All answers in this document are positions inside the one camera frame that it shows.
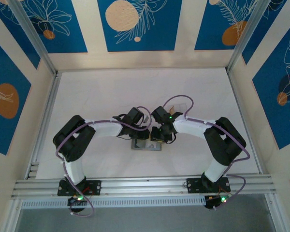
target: orange circle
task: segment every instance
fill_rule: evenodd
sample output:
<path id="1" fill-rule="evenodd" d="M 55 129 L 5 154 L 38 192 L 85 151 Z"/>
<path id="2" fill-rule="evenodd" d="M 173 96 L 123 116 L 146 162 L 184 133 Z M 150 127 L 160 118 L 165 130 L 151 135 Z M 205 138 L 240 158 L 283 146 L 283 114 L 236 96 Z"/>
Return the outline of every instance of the orange circle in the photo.
<path id="1" fill-rule="evenodd" d="M 285 104 L 287 104 L 287 101 L 288 101 L 287 94 L 284 92 L 279 93 L 279 95 L 277 96 L 278 104 L 284 106 Z"/>
<path id="2" fill-rule="evenodd" d="M 55 38 L 55 33 L 52 32 L 51 30 L 43 31 L 43 35 L 45 36 L 45 38 L 47 38 L 49 40 L 53 40 Z"/>
<path id="3" fill-rule="evenodd" d="M 222 35 L 222 42 L 226 46 L 234 46 L 237 44 L 247 22 L 238 22 L 236 25 L 230 26 Z"/>
<path id="4" fill-rule="evenodd" d="M 7 119 L 12 119 L 16 116 L 19 108 L 19 95 L 16 88 L 10 84 L 1 84 L 0 93 L 11 95 L 10 101 L 0 99 L 0 115 Z"/>

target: metal plate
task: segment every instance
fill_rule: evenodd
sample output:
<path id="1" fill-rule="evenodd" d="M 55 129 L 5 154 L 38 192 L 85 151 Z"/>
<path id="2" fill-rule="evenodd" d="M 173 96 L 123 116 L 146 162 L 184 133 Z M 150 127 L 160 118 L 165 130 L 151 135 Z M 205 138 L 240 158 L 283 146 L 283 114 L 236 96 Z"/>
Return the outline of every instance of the metal plate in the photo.
<path id="1" fill-rule="evenodd" d="M 188 193 L 218 193 L 219 187 L 221 187 L 224 192 L 230 192 L 230 184 L 229 180 L 226 177 L 220 178 L 216 184 L 213 185 L 213 190 L 210 191 L 206 187 L 203 186 L 201 182 L 201 178 L 188 178 L 187 179 L 187 188 Z"/>
<path id="2" fill-rule="evenodd" d="M 101 181 L 100 180 L 87 180 L 83 194 L 86 196 L 100 196 Z M 78 192 L 71 187 L 66 180 L 60 180 L 57 196 L 74 196 L 79 195 Z"/>

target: vent grille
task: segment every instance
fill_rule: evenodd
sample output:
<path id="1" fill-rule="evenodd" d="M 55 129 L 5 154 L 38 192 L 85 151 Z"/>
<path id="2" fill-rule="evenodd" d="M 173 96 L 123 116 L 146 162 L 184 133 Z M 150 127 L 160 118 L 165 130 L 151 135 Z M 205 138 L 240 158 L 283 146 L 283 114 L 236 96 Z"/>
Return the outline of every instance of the vent grille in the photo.
<path id="1" fill-rule="evenodd" d="M 142 197 L 142 198 L 96 198 L 90 199 L 96 208 L 114 207 L 150 207 L 150 206 L 187 206 L 205 205 L 204 196 L 183 196 L 183 197 Z M 22 209 L 49 209 L 67 208 L 68 200 L 24 200 Z M 74 206 L 74 208 L 89 207 L 87 202 Z"/>

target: cream wall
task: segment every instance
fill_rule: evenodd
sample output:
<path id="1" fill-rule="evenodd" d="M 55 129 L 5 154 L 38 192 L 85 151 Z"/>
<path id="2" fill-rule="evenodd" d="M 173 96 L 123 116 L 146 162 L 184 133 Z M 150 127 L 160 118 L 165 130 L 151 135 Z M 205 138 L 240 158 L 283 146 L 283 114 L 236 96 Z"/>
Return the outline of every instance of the cream wall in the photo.
<path id="1" fill-rule="evenodd" d="M 252 137 L 263 163 L 272 175 L 278 194 L 290 219 L 290 145 L 279 150 L 252 78 L 290 28 L 290 0 L 288 0 L 267 32 L 260 46 L 247 64 L 239 59 L 231 78 L 245 109 Z"/>
<path id="2" fill-rule="evenodd" d="M 88 53 L 50 54 L 58 70 L 225 67 L 233 50 L 194 51 L 207 0 L 183 0 L 175 50 L 108 53 L 96 0 L 72 0 Z"/>
<path id="3" fill-rule="evenodd" d="M 31 82 L 31 89 L 5 156 L 0 154 L 0 226 L 15 180 L 24 178 L 34 140 L 42 119 L 53 76 L 41 61 L 36 70 L 0 20 L 0 46 Z"/>

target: metal frame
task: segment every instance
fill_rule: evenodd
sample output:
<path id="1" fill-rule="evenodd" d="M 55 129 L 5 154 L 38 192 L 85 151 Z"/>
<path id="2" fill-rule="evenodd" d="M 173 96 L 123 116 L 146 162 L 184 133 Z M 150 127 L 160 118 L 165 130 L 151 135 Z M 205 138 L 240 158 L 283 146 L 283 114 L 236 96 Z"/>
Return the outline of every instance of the metal frame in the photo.
<path id="1" fill-rule="evenodd" d="M 252 12 L 251 17 L 249 18 L 248 23 L 234 48 L 234 52 L 227 65 L 227 73 L 232 70 L 237 60 L 241 56 L 270 2 L 271 0 L 259 0 L 257 2 L 255 10 Z"/>
<path id="2" fill-rule="evenodd" d="M 59 179 L 51 179 L 51 180 L 35 180 L 35 173 L 38 168 L 38 155 L 41 152 L 41 149 L 44 144 L 47 128 L 49 125 L 49 120 L 52 114 L 52 109 L 54 106 L 54 102 L 56 99 L 56 94 L 58 90 L 58 86 L 60 83 L 61 74 L 56 76 L 57 71 L 52 63 L 50 57 L 48 56 L 47 50 L 31 24 L 29 18 L 25 10 L 22 8 L 21 4 L 18 0 L 7 0 L 9 7 L 22 29 L 26 33 L 30 42 L 36 49 L 37 53 L 41 57 L 41 59 L 45 62 L 48 70 L 54 75 L 55 79 L 52 84 L 52 88 L 49 92 L 48 101 L 45 106 L 43 119 L 41 121 L 40 130 L 36 139 L 36 143 L 34 149 L 31 154 L 30 162 L 27 167 L 25 179 L 28 180 L 18 180 L 15 184 L 15 188 L 13 190 L 12 199 L 9 202 L 9 208 L 7 210 L 7 214 L 5 216 L 4 224 L 2 226 L 2 232 L 13 232 L 16 228 L 17 220 L 20 215 L 20 209 L 22 206 L 28 207 L 30 202 L 36 202 L 33 204 L 33 207 L 38 207 L 37 205 L 43 204 L 41 203 L 41 199 L 47 199 L 48 202 L 62 202 L 63 204 L 66 201 L 66 197 L 58 197 L 57 189 Z M 235 65 L 236 61 L 239 59 L 242 51 L 247 45 L 253 31 L 255 30 L 259 20 L 261 19 L 263 12 L 268 6 L 270 0 L 258 1 L 256 5 L 256 9 L 252 13 L 249 23 L 246 26 L 242 36 L 240 37 L 235 49 L 234 53 L 229 61 L 227 67 L 227 74 L 229 77 L 230 84 L 232 86 L 232 90 L 234 92 L 236 102 L 238 108 L 240 110 L 240 114 L 242 120 L 244 122 L 244 126 L 246 132 L 248 134 L 249 142 L 254 152 L 254 158 L 257 163 L 259 173 L 260 174 L 240 174 L 241 176 L 246 178 L 246 186 L 240 194 L 265 194 L 266 200 L 268 202 L 268 206 L 271 212 L 272 219 L 274 221 L 275 227 L 277 231 L 290 231 L 289 222 L 286 216 L 283 214 L 284 209 L 279 201 L 279 198 L 276 194 L 276 189 L 274 187 L 272 178 L 268 174 L 263 174 L 265 171 L 264 165 L 258 159 L 256 155 L 256 148 L 254 147 L 254 141 L 250 136 L 250 127 L 245 121 L 246 113 L 244 111 L 244 107 L 240 104 L 240 99 L 238 99 L 238 94 L 236 90 L 236 85 L 232 80 L 232 74 L 230 71 Z M 169 176 L 169 177 L 140 177 L 140 178 L 99 178 L 102 181 L 102 189 L 101 196 L 94 197 L 97 202 L 112 202 L 114 199 L 116 201 L 121 201 L 124 199 L 126 202 L 127 199 L 138 199 L 138 201 L 142 201 L 142 199 L 148 199 L 149 197 L 156 199 L 201 199 L 204 195 L 214 195 L 210 193 L 205 194 L 188 194 L 188 190 L 184 187 L 184 182 L 187 178 L 196 178 L 200 177 L 196 176 Z M 241 186 L 242 180 L 230 177 L 229 178 L 232 193 L 235 193 Z"/>
<path id="3" fill-rule="evenodd" d="M 11 9 L 15 18 L 18 20 L 21 28 L 23 29 L 28 39 L 30 40 L 32 46 L 37 51 L 40 58 L 45 62 L 47 69 L 53 75 L 56 75 L 55 66 L 51 61 L 50 57 L 48 56 L 47 49 L 45 48 L 37 31 L 34 29 L 34 26 L 31 23 L 30 19 L 28 18 L 21 3 L 18 0 L 7 0 L 7 3 L 9 4 L 9 8 Z"/>
<path id="4" fill-rule="evenodd" d="M 272 178 L 268 174 L 240 174 L 246 179 L 246 186 L 240 194 L 276 193 Z M 158 197 L 183 196 L 188 194 L 184 186 L 187 178 L 196 176 L 140 177 L 140 178 L 89 178 L 101 180 L 103 197 Z M 60 179 L 18 180 L 12 193 L 12 199 L 65 198 L 57 196 Z M 229 177 L 231 193 L 235 193 L 243 184 L 242 179 Z"/>
<path id="5" fill-rule="evenodd" d="M 52 88 L 49 92 L 47 104 L 45 106 L 42 121 L 39 127 L 38 137 L 36 139 L 36 142 L 35 142 L 35 145 L 32 150 L 32 154 L 31 154 L 28 166 L 27 166 L 25 179 L 28 179 L 30 177 L 29 175 L 30 175 L 30 172 L 32 171 L 32 165 L 34 164 L 34 166 L 38 166 L 38 163 L 37 163 L 38 155 L 40 154 L 42 147 L 44 145 L 44 142 L 45 142 L 49 120 L 53 112 L 53 107 L 54 107 L 55 99 L 57 96 L 60 79 L 61 79 L 61 74 L 58 74 L 52 83 Z"/>

